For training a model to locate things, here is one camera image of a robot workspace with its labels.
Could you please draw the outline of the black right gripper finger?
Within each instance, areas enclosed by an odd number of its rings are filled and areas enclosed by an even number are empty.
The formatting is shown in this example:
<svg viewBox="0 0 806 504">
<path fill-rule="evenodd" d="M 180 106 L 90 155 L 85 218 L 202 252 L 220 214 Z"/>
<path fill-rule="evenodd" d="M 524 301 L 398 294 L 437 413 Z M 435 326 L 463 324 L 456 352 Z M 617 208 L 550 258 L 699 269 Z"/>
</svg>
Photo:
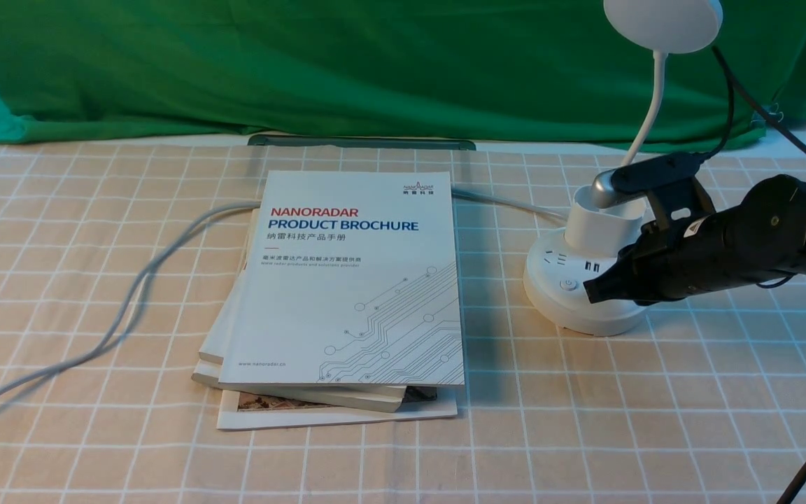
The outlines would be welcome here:
<svg viewBox="0 0 806 504">
<path fill-rule="evenodd" d="M 586 299 L 591 304 L 610 300 L 629 300 L 629 265 L 615 262 L 598 277 L 583 283 Z"/>
</svg>

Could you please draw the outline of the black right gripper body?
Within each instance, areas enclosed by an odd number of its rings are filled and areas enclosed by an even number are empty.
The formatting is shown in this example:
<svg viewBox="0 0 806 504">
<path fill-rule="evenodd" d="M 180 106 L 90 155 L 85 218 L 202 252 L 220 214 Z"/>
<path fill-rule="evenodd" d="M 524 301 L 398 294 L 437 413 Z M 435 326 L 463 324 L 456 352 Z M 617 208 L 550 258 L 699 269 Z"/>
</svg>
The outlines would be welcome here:
<svg viewBox="0 0 806 504">
<path fill-rule="evenodd" d="M 761 274 L 742 264 L 733 245 L 735 211 L 721 211 L 688 227 L 668 246 L 662 233 L 643 233 L 615 265 L 618 300 L 651 305 L 758 284 Z"/>
</svg>

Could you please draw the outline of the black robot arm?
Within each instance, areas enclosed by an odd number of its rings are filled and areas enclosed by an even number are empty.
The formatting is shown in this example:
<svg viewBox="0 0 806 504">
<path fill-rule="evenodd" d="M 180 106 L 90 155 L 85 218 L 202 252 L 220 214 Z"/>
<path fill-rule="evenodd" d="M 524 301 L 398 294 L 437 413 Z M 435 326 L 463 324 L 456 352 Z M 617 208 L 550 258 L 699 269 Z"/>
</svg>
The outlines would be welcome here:
<svg viewBox="0 0 806 504">
<path fill-rule="evenodd" d="M 806 277 L 806 182 L 780 174 L 759 182 L 741 203 L 717 213 L 696 209 L 642 227 L 617 261 L 584 284 L 591 303 L 640 306 Z"/>
</svg>

